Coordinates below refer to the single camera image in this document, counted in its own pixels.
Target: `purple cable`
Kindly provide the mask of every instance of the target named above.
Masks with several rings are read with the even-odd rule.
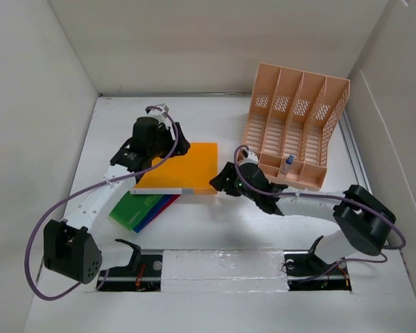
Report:
[[[384,246],[383,247],[384,249],[386,249],[386,250],[400,250],[406,245],[406,239],[405,239],[404,234],[390,220],[388,220],[386,217],[379,214],[378,212],[376,212],[372,208],[368,207],[367,205],[364,205],[362,203],[358,203],[357,201],[354,201],[352,199],[348,199],[348,198],[344,198],[344,197],[340,197],[340,196],[332,196],[332,195],[329,195],[329,194],[297,193],[297,192],[282,192],[282,191],[277,192],[277,193],[270,193],[270,192],[261,191],[260,189],[257,189],[256,187],[253,187],[250,183],[248,183],[245,180],[245,178],[242,176],[242,174],[239,170],[239,164],[238,164],[237,159],[238,159],[238,156],[239,156],[239,151],[241,149],[249,150],[248,146],[246,146],[245,144],[242,144],[242,145],[240,145],[239,147],[236,148],[236,150],[234,151],[234,168],[236,169],[236,173],[237,173],[237,176],[239,177],[240,181],[248,189],[251,189],[252,191],[255,191],[256,193],[262,194],[264,196],[280,197],[280,196],[296,196],[296,195],[299,195],[299,196],[306,196],[306,197],[309,197],[309,198],[324,198],[324,199],[331,199],[331,200],[339,200],[339,201],[343,201],[343,202],[355,205],[355,206],[361,208],[362,210],[365,210],[366,212],[369,212],[370,214],[373,214],[376,217],[379,217],[392,230],[394,230],[394,232],[396,232],[396,234],[401,239],[401,244],[400,245],[398,245],[398,246]],[[314,277],[309,277],[309,278],[307,278],[305,280],[302,280],[302,281],[303,282],[308,282],[308,281],[311,281],[311,280],[315,280],[315,279],[317,279],[317,278],[319,278],[323,275],[326,275],[329,272],[331,272],[335,267],[337,267],[337,265],[339,265],[339,263],[341,263],[341,262],[349,262],[349,261],[352,261],[352,262],[372,262],[372,263],[387,262],[388,258],[383,253],[380,253],[380,255],[384,258],[381,261],[369,260],[369,259],[352,259],[352,258],[350,258],[350,259],[340,259],[340,260],[336,261],[333,265],[331,265],[324,273],[321,273],[321,274],[319,274],[317,276],[314,276]]]
[[[152,110],[152,109],[156,109],[159,111],[162,111],[161,108],[157,107],[157,106],[148,106],[146,108],[147,110]],[[177,143],[179,141],[179,130],[177,128],[177,125],[175,124],[173,118],[171,118],[167,113],[164,114],[166,118],[169,119],[169,121],[171,122],[171,125],[173,126],[173,131],[174,131],[174,136],[175,136],[175,140],[174,140],[174,145],[171,148],[171,150],[169,151],[169,153],[165,156],[165,158],[160,161],[159,163],[157,163],[156,165],[152,166],[151,168],[139,171],[139,172],[134,172],[134,173],[130,173],[129,175],[125,175],[125,176],[121,176],[121,177],[117,177],[117,178],[112,178],[110,179],[110,182],[118,182],[120,180],[124,180],[127,178],[132,178],[132,177],[137,177],[140,175],[143,175],[144,173],[147,173],[149,171],[152,171],[158,167],[160,167],[163,163],[165,163],[165,161],[167,159],[170,158],[170,156],[174,153],[175,149],[177,148]],[[88,186],[84,189],[81,189],[80,191],[77,191],[74,194],[71,194],[70,196],[60,200],[58,203],[56,203],[54,206],[52,206],[51,208],[49,208],[40,218],[40,220],[37,222],[37,224],[35,225],[33,231],[31,232],[31,235],[29,237],[28,240],[28,244],[26,245],[26,250],[25,250],[25,260],[24,260],[24,270],[25,270],[25,277],[26,277],[26,281],[29,284],[29,287],[33,290],[34,294],[43,299],[43,300],[58,300],[59,298],[62,298],[63,296],[67,295],[68,293],[70,293],[71,291],[73,291],[75,288],[77,288],[78,286],[80,286],[80,283],[76,283],[75,285],[73,285],[71,288],[67,289],[66,291],[59,293],[56,296],[46,296],[44,295],[35,285],[33,278],[31,276],[31,270],[29,268],[29,258],[31,256],[31,248],[33,247],[33,243],[34,243],[34,239],[35,239],[35,235],[37,234],[37,232],[39,231],[40,227],[42,226],[43,222],[47,219],[47,217],[57,208],[59,208],[60,206],[64,205],[65,203],[67,203],[68,201],[70,201],[71,199],[74,199],[75,197],[84,194],[88,191],[91,191],[93,189],[97,189],[99,187],[105,186],[107,185],[106,181],[102,181],[102,182],[98,182],[97,184]]]
[[[324,276],[324,275],[330,273],[337,266],[339,266],[339,264],[341,264],[343,262],[372,262],[372,263],[375,263],[375,264],[383,264],[384,262],[388,261],[388,258],[387,258],[386,255],[384,255],[383,253],[379,253],[379,255],[383,257],[383,260],[358,259],[358,258],[339,259],[334,264],[332,264],[325,272],[323,272],[319,275],[308,277],[307,279],[302,279],[302,280],[298,280],[298,281],[299,282],[310,282],[310,281],[316,280],[317,278],[320,278],[321,276]]]

